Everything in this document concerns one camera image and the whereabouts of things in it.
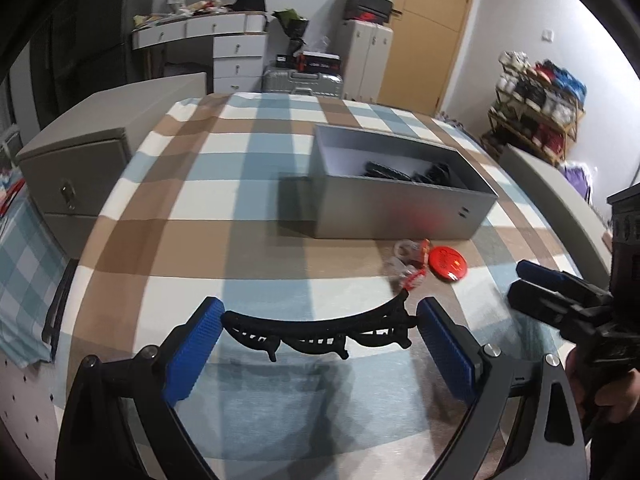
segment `plaid bedsheet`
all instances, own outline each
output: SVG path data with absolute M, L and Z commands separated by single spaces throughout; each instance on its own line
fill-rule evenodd
M 50 360 L 47 310 L 67 260 L 24 186 L 0 222 L 0 349 L 18 368 Z
M 450 285 L 429 275 L 408 311 L 435 296 L 481 343 L 536 358 L 556 349 L 552 332 L 513 316 L 503 297 L 522 258 L 568 271 L 572 263 L 542 215 L 475 142 L 439 121 L 377 105 L 210 95 L 169 110 L 98 218 L 63 321 L 68 367 L 59 370 L 67 387 L 84 355 L 121 358 L 159 344 L 205 296 L 288 320 L 348 316 L 392 297 L 382 267 L 393 242 L 302 234 L 308 207 L 281 176 L 306 175 L 316 123 L 459 150 L 499 198 L 472 240 L 447 242 L 466 258 L 466 278 Z M 348 340 L 351 357 L 342 361 L 281 346 L 276 364 L 223 333 L 177 412 L 222 479 L 422 478 L 465 409 L 411 332 L 406 351 Z M 144 448 L 143 432 L 135 438 Z M 498 437 L 492 449 L 503 445 Z

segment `drawer knob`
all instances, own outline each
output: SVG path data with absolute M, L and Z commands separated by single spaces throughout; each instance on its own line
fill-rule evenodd
M 63 182 L 60 186 L 60 194 L 65 200 L 66 208 L 73 211 L 76 208 L 76 190 L 70 182 Z

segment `hand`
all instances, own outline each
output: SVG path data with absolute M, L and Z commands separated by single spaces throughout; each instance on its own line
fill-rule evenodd
M 578 407 L 578 415 L 582 419 L 584 416 L 582 403 L 584 402 L 585 391 L 578 377 L 575 376 L 575 359 L 574 348 L 566 357 L 565 369 Z M 638 399 L 640 399 L 640 372 L 634 369 L 626 376 L 601 387 L 596 393 L 595 402 L 598 406 L 611 406 L 607 418 L 609 422 L 617 424 L 626 420 L 633 413 L 638 404 Z

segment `light switch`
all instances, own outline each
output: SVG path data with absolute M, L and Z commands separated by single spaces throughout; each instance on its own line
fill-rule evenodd
M 554 32 L 550 28 L 546 28 L 542 31 L 542 41 L 554 42 Z

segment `red lid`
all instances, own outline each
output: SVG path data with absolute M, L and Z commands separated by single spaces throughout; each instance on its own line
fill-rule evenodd
M 466 261 L 451 247 L 434 247 L 429 253 L 429 266 L 439 277 L 456 282 L 466 276 Z

